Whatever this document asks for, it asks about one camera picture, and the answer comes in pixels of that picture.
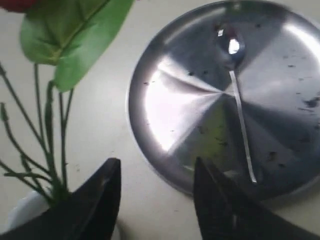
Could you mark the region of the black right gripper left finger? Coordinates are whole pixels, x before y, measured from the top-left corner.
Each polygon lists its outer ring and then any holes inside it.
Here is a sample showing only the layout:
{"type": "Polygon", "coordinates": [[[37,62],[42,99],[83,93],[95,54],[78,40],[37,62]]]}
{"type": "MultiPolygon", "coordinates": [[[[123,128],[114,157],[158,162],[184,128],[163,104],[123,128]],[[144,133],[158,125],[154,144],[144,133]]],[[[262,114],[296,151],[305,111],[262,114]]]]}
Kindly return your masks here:
{"type": "Polygon", "coordinates": [[[66,200],[0,235],[2,240],[110,240],[121,201],[121,161],[108,158],[66,200]]]}

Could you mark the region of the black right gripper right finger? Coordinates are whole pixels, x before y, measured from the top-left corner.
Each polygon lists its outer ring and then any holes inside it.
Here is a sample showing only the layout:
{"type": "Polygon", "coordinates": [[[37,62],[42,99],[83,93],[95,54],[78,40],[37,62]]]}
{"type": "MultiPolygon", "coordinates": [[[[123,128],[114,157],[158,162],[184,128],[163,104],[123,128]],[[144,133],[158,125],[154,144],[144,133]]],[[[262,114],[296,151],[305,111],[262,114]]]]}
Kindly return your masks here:
{"type": "Polygon", "coordinates": [[[193,202],[204,240],[318,240],[248,197],[214,164],[197,157],[193,202]]]}

